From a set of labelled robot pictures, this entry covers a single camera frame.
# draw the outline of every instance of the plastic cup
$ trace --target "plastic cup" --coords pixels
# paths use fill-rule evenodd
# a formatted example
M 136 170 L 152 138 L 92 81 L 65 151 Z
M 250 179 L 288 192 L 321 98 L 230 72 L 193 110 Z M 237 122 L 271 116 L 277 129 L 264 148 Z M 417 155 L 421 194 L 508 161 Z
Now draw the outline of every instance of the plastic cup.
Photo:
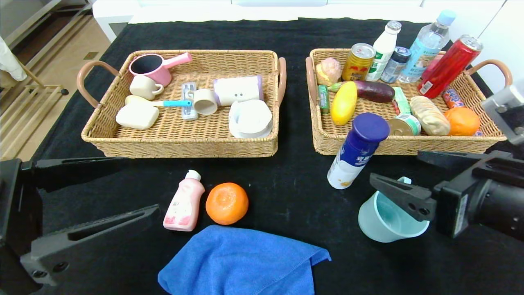
M 411 179 L 407 177 L 401 177 L 398 181 L 411 184 Z M 422 235 L 428 229 L 429 221 L 417 221 L 384 194 L 376 191 L 360 207 L 358 225 L 368 238 L 390 243 Z

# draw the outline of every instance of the bottle cap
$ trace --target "bottle cap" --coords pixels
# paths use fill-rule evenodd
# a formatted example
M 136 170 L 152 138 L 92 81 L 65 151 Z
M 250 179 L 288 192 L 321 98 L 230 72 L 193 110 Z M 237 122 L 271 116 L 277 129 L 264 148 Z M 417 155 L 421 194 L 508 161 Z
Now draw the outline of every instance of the bottle cap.
M 391 59 L 401 64 L 405 64 L 408 62 L 410 56 L 411 51 L 409 51 L 408 48 L 397 46 L 393 51 L 393 55 L 391 55 Z
M 199 174 L 197 171 L 195 171 L 195 170 L 189 170 L 189 171 L 187 172 L 187 174 L 185 175 L 185 177 L 186 177 L 186 178 L 193 178 L 193 179 L 196 179 L 196 180 L 198 180 L 198 181 L 200 181 L 200 179 L 202 178 L 202 177 L 200 176 L 200 174 Z
M 389 125 L 384 118 L 373 113 L 363 113 L 353 119 L 348 139 L 358 149 L 375 149 L 389 135 Z
M 397 22 L 396 20 L 390 20 L 384 30 L 391 34 L 398 34 L 401 28 L 401 23 Z
M 436 18 L 436 21 L 443 25 L 449 26 L 455 20 L 456 17 L 457 14 L 454 11 L 445 9 L 442 12 L 440 12 L 440 15 Z

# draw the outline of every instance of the cream mug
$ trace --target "cream mug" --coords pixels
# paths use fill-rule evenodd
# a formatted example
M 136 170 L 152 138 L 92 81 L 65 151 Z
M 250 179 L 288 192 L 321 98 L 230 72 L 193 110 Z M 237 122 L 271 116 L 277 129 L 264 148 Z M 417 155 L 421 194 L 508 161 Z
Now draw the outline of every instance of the cream mug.
M 153 100 L 155 95 L 162 93 L 163 85 L 146 76 L 135 76 L 129 86 L 131 94 Z
M 213 90 L 200 88 L 195 91 L 188 91 L 187 94 L 193 98 L 193 107 L 201 115 L 210 115 L 219 108 L 216 103 L 216 94 Z

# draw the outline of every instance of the mandarin orange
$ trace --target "mandarin orange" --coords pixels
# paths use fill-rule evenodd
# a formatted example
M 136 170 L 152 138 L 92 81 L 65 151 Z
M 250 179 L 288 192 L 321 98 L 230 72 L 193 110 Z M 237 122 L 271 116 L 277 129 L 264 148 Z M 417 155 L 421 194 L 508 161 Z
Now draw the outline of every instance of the mandarin orange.
M 230 225 L 246 215 L 249 201 L 238 184 L 227 182 L 214 187 L 205 201 L 205 210 L 213 221 Z

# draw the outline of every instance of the blue towel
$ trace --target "blue towel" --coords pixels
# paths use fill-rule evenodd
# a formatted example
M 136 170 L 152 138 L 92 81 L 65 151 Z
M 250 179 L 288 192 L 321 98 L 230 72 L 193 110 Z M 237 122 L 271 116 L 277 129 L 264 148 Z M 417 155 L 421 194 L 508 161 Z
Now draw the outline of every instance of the blue towel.
M 262 231 L 211 225 L 158 273 L 170 294 L 314 294 L 326 249 Z

